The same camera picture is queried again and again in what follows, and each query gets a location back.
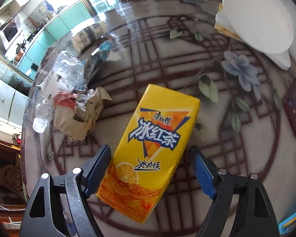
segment kitchen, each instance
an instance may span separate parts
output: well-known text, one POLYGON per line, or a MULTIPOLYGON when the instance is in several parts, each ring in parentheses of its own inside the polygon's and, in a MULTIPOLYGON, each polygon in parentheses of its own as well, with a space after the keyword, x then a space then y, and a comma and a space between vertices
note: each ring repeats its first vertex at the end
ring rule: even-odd
MULTIPOLYGON (((101 13, 119 0, 89 0, 101 13)), ((48 47, 94 14, 81 0, 6 0, 0 8, 0 55, 34 79, 48 47)))

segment white paper plate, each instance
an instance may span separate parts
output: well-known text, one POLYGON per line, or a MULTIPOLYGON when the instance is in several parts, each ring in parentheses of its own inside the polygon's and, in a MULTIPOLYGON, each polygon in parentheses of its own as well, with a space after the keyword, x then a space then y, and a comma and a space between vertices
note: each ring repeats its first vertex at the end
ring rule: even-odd
POLYGON ((294 28, 280 0, 223 0, 224 13, 237 34, 264 53, 283 53, 291 46, 294 28))

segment crumpled paper bag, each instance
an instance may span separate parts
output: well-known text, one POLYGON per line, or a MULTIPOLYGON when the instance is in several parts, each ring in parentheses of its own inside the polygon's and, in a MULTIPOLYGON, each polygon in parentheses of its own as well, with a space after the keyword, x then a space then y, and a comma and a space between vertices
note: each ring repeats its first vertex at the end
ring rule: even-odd
POLYGON ((62 104, 54 104, 54 127, 65 133, 71 141, 82 141, 93 129, 95 122, 99 118, 104 108, 103 100, 112 100, 109 94, 102 87, 97 87, 93 96, 87 101, 85 110, 79 106, 72 109, 71 106, 62 106, 62 104))

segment glass table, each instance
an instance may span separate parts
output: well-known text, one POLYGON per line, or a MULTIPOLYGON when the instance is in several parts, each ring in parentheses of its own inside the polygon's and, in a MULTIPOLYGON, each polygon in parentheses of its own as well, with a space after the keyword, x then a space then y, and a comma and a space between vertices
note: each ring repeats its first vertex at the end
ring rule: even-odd
MULTIPOLYGON (((200 98, 197 122, 201 129, 193 130, 188 146, 198 145, 206 157, 232 174, 257 173, 264 181, 277 220, 284 218, 296 198, 296 139, 286 114, 274 104, 272 91, 277 90, 283 97, 287 90, 285 79, 291 72, 284 72, 247 45, 219 34, 214 28, 218 4, 217 1, 139 0, 94 18, 95 22, 106 23, 115 39, 113 50, 122 59, 108 63, 99 72, 93 87, 102 86, 113 101, 105 103, 95 129, 83 141, 71 142, 53 126, 47 127, 43 134, 32 129, 36 85, 49 72, 57 54, 68 50, 81 60, 90 56, 88 52, 80 54, 74 49, 71 32, 49 48, 30 90, 23 121, 21 166, 28 197, 42 173, 66 174, 93 157, 102 144, 108 144, 114 154, 146 86, 153 83, 200 98), (170 39, 169 32, 175 28, 180 28, 183 34, 170 39), (196 32, 202 34, 203 40, 195 39, 196 32), (237 78, 225 78, 220 65, 208 66, 228 48, 238 55, 246 55, 257 68, 260 101, 253 92, 243 91, 237 78), (198 88, 196 75, 205 66, 202 73, 218 87, 218 104, 204 97, 198 88), (242 125, 239 134, 231 126, 231 97, 241 97, 250 106, 247 112, 237 110, 242 125)), ((88 203, 105 236, 170 237, 195 236, 211 200, 201 191, 184 154, 162 200, 145 223, 136 223, 114 211, 95 195, 88 203)), ((234 195, 222 236, 229 235, 235 204, 237 196, 234 195)))

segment iced tea carton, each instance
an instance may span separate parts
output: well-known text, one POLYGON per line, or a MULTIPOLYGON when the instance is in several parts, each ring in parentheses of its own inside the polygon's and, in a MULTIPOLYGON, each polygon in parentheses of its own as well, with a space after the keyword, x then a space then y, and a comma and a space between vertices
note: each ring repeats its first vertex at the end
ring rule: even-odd
POLYGON ((161 199, 189 141, 200 101, 148 85, 96 195, 142 223, 161 199))

